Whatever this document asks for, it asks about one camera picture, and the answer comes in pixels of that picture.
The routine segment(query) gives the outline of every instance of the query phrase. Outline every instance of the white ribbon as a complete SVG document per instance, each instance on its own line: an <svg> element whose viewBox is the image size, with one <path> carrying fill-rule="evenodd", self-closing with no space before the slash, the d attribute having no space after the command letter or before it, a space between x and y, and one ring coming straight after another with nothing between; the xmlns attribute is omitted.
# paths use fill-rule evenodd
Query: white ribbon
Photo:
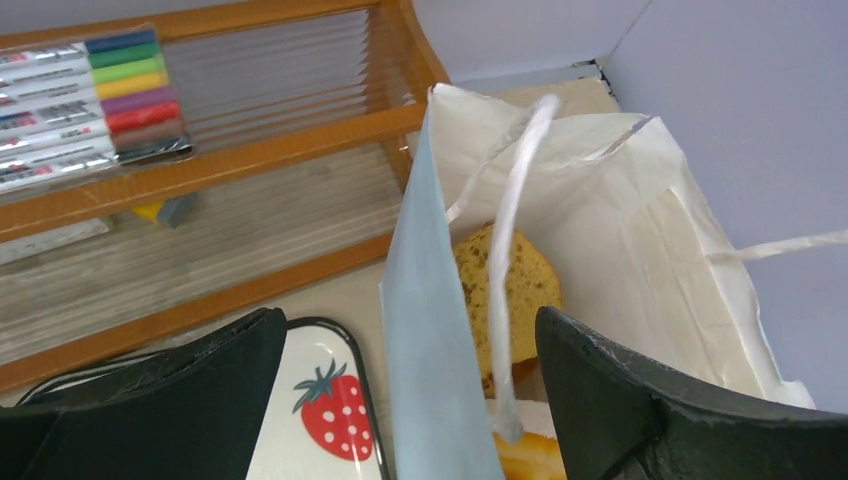
<svg viewBox="0 0 848 480"><path fill-rule="evenodd" d="M515 216L521 191L530 170L530 164L547 136L561 102L555 95L546 95L528 112L510 126L507 134L495 145L489 155L469 177L457 200L445 212L450 224L459 217L474 193L477 181L491 163L513 143L518 141L515 163L509 172L503 197L498 206L489 252L489 341L492 344L492 376L495 383L495 414L490 418L492 429L506 442L516 443L524 435L524 427L515 400L512 379L512 350L510 347L509 307L506 297L506 276L509 272L509 251Z"/></svg>
<svg viewBox="0 0 848 480"><path fill-rule="evenodd" d="M732 260L759 260L761 258L773 257L784 253L798 252L810 248L825 245L848 244L848 230L825 233L822 235L811 235L808 237L790 238L777 242L761 243L751 247L734 250L731 252L716 252L707 255L713 263L728 262Z"/></svg>

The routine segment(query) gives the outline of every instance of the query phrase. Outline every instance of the marker set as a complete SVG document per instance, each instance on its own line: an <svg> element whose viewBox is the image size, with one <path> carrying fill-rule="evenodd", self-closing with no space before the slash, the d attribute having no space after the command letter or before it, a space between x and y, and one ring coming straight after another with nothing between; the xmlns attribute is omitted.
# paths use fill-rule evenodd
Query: marker set
<svg viewBox="0 0 848 480"><path fill-rule="evenodd" d="M0 194L191 149L154 30L0 52Z"/></svg>

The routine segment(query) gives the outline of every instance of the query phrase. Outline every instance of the ribbed plastic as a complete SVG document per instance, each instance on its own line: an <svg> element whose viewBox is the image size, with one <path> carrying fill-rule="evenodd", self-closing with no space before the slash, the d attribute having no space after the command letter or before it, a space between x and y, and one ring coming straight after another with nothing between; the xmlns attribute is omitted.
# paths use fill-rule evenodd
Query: ribbed plastic
<svg viewBox="0 0 848 480"><path fill-rule="evenodd" d="M369 145L205 190L176 230L120 214L0 267L0 364L388 233L400 202Z"/></svg>
<svg viewBox="0 0 848 480"><path fill-rule="evenodd" d="M401 71L408 53L378 9L179 42L165 55L201 153L402 106L425 89Z"/></svg>

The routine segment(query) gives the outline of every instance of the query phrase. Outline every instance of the green strawberry leaves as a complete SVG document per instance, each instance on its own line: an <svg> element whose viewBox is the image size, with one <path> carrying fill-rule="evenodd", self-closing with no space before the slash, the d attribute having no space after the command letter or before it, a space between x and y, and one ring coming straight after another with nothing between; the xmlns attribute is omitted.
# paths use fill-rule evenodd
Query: green strawberry leaves
<svg viewBox="0 0 848 480"><path fill-rule="evenodd" d="M336 359L330 362L330 369L327 375L321 375L321 367L315 367L315 379L304 380L294 386L295 390L306 390L306 392L294 404L292 413L296 413L304 405L309 405L318 401L324 395L333 397L333 380L344 375L347 369L347 363L342 364L342 367L336 371Z"/></svg>

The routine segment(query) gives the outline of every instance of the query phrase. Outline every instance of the strawberry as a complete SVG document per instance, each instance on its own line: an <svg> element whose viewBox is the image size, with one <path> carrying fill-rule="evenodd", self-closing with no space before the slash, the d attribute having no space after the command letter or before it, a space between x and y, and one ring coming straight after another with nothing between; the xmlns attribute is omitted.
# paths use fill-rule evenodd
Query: strawberry
<svg viewBox="0 0 848 480"><path fill-rule="evenodd" d="M344 375L347 364L336 371L336 360L327 375L315 368L317 378L304 380L295 390L306 390L292 413L300 410L303 426L327 452L344 460L363 462L374 451L374 433L365 408L359 379Z"/></svg>

